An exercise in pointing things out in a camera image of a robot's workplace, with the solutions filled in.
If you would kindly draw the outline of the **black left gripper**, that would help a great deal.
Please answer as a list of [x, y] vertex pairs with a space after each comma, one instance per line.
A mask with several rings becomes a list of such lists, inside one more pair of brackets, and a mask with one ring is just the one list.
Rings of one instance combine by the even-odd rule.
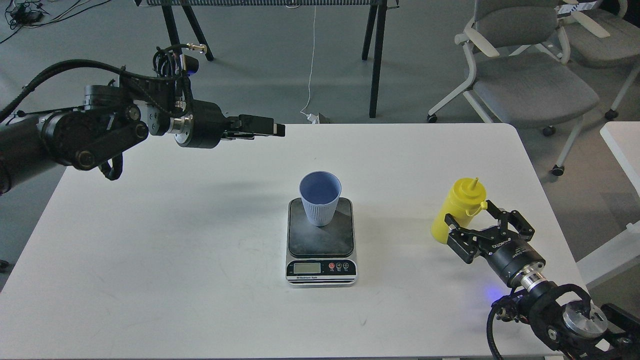
[[269, 136], [285, 137], [286, 126], [276, 123], [273, 118], [256, 115], [240, 114], [227, 118], [219, 105], [193, 100], [186, 129], [174, 135], [174, 139], [183, 148], [211, 150], [222, 140]]

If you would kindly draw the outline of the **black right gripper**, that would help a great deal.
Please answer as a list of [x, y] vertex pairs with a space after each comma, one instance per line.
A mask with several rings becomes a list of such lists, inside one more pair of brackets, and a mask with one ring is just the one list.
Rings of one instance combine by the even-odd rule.
[[507, 211], [487, 201], [487, 212], [497, 225], [484, 230], [462, 227], [450, 213], [445, 215], [449, 228], [446, 244], [466, 263], [482, 256], [494, 273], [510, 289], [519, 287], [522, 270], [541, 271], [546, 260], [528, 243], [534, 228], [518, 210]]

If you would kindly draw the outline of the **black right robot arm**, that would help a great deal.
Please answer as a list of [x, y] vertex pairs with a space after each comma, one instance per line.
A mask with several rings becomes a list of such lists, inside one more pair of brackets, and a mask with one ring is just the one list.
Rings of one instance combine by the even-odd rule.
[[594, 305], [576, 284], [557, 285], [542, 273], [546, 260], [530, 245], [534, 228], [517, 210], [510, 212], [487, 202], [497, 224], [483, 230], [464, 228], [452, 214], [446, 243], [471, 264], [483, 257], [510, 288], [510, 294], [491, 304], [486, 337], [494, 359], [502, 359], [493, 323], [521, 322], [550, 350], [571, 360], [637, 360], [640, 357], [639, 319], [621, 307]]

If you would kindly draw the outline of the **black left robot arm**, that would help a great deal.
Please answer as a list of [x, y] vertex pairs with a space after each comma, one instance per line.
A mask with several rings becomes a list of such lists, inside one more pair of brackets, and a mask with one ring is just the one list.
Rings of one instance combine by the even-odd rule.
[[[123, 170], [123, 153], [148, 136], [172, 134], [182, 148], [211, 150], [221, 141], [284, 137], [285, 125], [270, 117], [224, 116], [212, 102], [194, 99], [190, 75], [199, 63], [185, 55], [205, 53], [205, 44], [157, 48], [155, 76], [144, 76], [100, 61], [60, 61], [39, 73], [1, 111], [1, 193], [55, 165], [80, 171], [98, 168], [108, 180]], [[27, 95], [55, 75], [73, 69], [102, 69], [118, 76], [85, 88], [82, 105], [45, 111], [18, 110]]]

